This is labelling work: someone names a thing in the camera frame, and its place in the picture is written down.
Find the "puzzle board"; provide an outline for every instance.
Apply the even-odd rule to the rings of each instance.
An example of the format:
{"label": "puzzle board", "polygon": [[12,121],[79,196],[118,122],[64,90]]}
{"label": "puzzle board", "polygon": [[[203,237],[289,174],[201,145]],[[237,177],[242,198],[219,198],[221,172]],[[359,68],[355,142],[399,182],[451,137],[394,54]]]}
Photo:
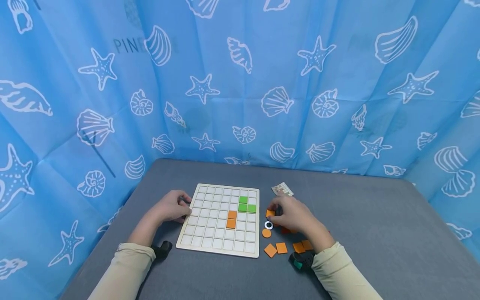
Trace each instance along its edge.
{"label": "puzzle board", "polygon": [[177,248],[258,258],[260,190],[199,183]]}

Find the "small card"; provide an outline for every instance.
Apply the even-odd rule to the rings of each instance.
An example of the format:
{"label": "small card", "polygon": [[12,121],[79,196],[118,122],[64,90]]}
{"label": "small card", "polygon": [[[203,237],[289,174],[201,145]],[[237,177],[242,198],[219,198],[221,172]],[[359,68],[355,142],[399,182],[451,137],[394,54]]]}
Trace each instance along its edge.
{"label": "small card", "polygon": [[279,185],[273,186],[272,191],[275,193],[275,195],[278,196],[281,192],[284,193],[287,196],[293,196],[292,190],[284,183],[282,182]]}

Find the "orange round piece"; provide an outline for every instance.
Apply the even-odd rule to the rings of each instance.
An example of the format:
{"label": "orange round piece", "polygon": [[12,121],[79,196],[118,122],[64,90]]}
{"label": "orange round piece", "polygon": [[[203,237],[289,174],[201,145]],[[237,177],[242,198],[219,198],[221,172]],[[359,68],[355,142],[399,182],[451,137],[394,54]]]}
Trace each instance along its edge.
{"label": "orange round piece", "polygon": [[267,238],[272,236],[272,233],[268,229],[265,228],[265,229],[262,230],[262,235],[264,236],[264,238],[267,239]]}

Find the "gray tablecloth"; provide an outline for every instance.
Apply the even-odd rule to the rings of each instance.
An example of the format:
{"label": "gray tablecloth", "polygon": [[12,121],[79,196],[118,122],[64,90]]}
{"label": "gray tablecloth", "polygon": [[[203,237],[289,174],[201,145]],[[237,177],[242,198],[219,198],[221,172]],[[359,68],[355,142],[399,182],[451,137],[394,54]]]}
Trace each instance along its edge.
{"label": "gray tablecloth", "polygon": [[[263,215],[285,181],[343,244],[355,265],[384,299],[480,299],[480,267],[429,204],[407,181],[298,170],[157,160],[105,233],[61,299],[84,300],[142,215],[165,193],[193,194],[198,183],[260,189]],[[174,245],[179,224],[165,223],[155,243]],[[139,299],[329,299],[315,277],[297,272],[288,254],[269,258],[268,243],[302,236],[260,238],[260,257],[176,249],[154,265]]]}

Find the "blue curtain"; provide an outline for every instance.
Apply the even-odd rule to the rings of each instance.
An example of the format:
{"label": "blue curtain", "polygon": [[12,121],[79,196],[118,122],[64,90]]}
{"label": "blue curtain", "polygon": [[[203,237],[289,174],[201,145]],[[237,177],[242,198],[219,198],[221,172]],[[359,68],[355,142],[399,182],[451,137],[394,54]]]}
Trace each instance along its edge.
{"label": "blue curtain", "polygon": [[479,0],[1,7],[1,298],[57,298],[160,157],[405,178],[480,258]]}

